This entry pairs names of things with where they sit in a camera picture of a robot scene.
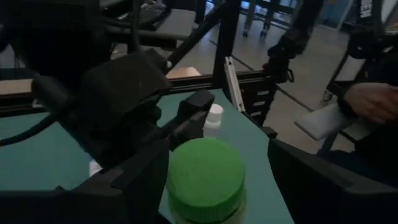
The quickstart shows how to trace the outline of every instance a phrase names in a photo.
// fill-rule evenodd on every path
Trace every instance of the person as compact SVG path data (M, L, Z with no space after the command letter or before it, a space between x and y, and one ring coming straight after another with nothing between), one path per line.
M383 55L365 74L338 98L338 104L346 116L376 123L375 132L356 142L353 153L335 151L323 157L359 175L398 186L398 49Z

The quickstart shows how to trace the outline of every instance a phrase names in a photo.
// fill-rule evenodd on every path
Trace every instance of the white bottle cap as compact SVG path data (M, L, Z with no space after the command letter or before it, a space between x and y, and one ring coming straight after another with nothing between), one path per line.
M209 115L207 116L207 121L209 122L219 122L223 118L224 108L217 104L212 104Z

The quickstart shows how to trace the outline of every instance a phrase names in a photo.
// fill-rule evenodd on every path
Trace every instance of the small white bottle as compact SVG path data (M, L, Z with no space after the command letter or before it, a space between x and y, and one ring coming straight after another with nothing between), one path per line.
M203 137L217 138L221 131L221 121L223 119L224 108L213 104L206 118L203 127Z

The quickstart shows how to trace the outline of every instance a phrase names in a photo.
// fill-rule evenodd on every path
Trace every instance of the gray floor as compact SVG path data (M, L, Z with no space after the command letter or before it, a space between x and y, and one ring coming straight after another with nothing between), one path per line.
M259 70L268 60L267 49L277 43L284 30L273 27L267 38L262 39L259 35L262 22L256 21L249 37L243 38L244 20L245 16L241 15L233 55L246 66L235 61L236 70L244 71L248 70L248 67ZM213 69L217 36L218 27L215 27L177 65L177 68L193 66L202 74L210 74ZM343 55L347 41L348 36L345 34L326 27L316 27L305 53L292 60L290 67L295 73L296 82L280 85L283 92L277 93L268 119L264 123L279 133L279 139L309 153L315 153L320 148L322 142L312 140L295 127L294 120L320 106L322 93ZM117 51L123 53L125 47L119 46ZM1 54L0 63L3 68L13 67L12 51ZM333 148L351 151L353 144L339 136Z

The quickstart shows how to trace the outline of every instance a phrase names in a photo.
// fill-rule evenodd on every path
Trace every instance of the teal table surface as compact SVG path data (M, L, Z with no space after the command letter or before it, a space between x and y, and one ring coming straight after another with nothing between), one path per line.
M269 139L233 107L221 90L211 92L216 103L224 107L220 138L239 151L246 166L247 205L242 223L293 223L272 175L267 157ZM159 124L173 118L180 101L191 94L163 97L159 102L162 109ZM45 115L0 118L0 137L20 133ZM50 190L58 185L72 189L88 178L90 160L72 137L55 124L31 139L0 148L0 190ZM159 211L175 223L167 197L165 190Z

